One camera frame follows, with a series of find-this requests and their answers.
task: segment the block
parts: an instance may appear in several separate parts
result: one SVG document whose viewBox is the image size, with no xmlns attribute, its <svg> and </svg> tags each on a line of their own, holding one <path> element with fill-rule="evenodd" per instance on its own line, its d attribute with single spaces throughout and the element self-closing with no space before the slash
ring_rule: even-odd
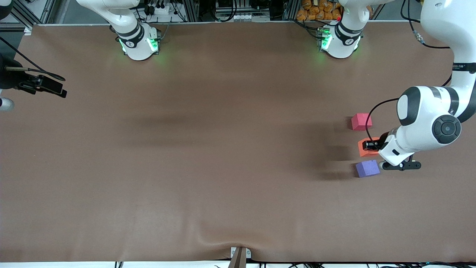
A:
<svg viewBox="0 0 476 268">
<path fill-rule="evenodd" d="M 380 174 L 377 160 L 363 161 L 356 164 L 359 178 L 365 178 Z"/>
<path fill-rule="evenodd" d="M 380 137 L 372 137 L 372 140 L 374 141 L 377 141 L 379 140 Z M 360 157 L 369 157 L 369 156 L 374 156 L 374 155 L 378 155 L 378 151 L 366 151 L 364 150 L 364 148 L 362 147 L 362 142 L 364 141 L 368 141 L 369 138 L 365 138 L 361 141 L 358 142 L 357 146 L 358 146 L 358 153 L 360 155 Z"/>
<path fill-rule="evenodd" d="M 365 121 L 367 120 L 368 113 L 357 113 L 352 117 L 352 130 L 363 131 L 365 130 Z M 368 127 L 372 126 L 372 118 L 368 119 Z"/>
</svg>

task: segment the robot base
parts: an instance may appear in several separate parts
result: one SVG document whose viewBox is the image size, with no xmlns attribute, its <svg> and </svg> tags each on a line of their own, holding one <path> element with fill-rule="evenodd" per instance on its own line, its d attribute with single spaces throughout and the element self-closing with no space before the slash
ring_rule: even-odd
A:
<svg viewBox="0 0 476 268">
<path fill-rule="evenodd" d="M 124 55 L 128 55 L 135 61 L 143 61 L 148 59 L 150 56 L 159 53 L 161 38 L 160 31 L 157 31 L 156 28 L 146 23 L 141 23 L 141 25 L 144 27 L 144 37 L 138 42 L 135 48 L 130 48 L 120 42 Z"/>
<path fill-rule="evenodd" d="M 321 52 L 326 52 L 331 57 L 337 59 L 344 59 L 352 55 L 352 53 L 357 49 L 360 37 L 356 40 L 352 40 L 351 45 L 344 45 L 342 41 L 336 37 L 335 26 L 325 25 L 323 27 L 324 32 L 322 36 L 327 39 L 318 40 L 318 46 Z"/>
</svg>

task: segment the blue cube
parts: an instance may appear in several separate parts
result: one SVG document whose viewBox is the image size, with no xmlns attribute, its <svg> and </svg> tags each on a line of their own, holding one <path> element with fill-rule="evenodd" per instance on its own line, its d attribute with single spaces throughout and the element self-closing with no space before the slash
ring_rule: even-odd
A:
<svg viewBox="0 0 476 268">
<path fill-rule="evenodd" d="M 365 178 L 380 174 L 377 160 L 364 161 L 356 164 L 359 178 Z"/>
</svg>

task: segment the cable connector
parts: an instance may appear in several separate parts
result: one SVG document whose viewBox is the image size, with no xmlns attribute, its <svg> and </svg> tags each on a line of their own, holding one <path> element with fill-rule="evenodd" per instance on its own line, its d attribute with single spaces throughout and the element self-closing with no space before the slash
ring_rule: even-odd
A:
<svg viewBox="0 0 476 268">
<path fill-rule="evenodd" d="M 425 40 L 423 40 L 423 36 L 421 36 L 420 33 L 418 33 L 416 30 L 413 30 L 413 34 L 415 35 L 415 39 L 420 42 L 420 44 L 424 44 Z"/>
</svg>

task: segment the pink cube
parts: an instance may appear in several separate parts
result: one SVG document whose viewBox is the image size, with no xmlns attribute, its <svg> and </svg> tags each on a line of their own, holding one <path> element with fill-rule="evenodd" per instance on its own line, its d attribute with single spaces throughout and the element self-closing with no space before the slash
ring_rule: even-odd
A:
<svg viewBox="0 0 476 268">
<path fill-rule="evenodd" d="M 352 117 L 352 130 L 362 131 L 365 130 L 365 121 L 367 121 L 368 113 L 357 113 Z M 372 126 L 372 118 L 368 119 L 367 126 Z"/>
</svg>

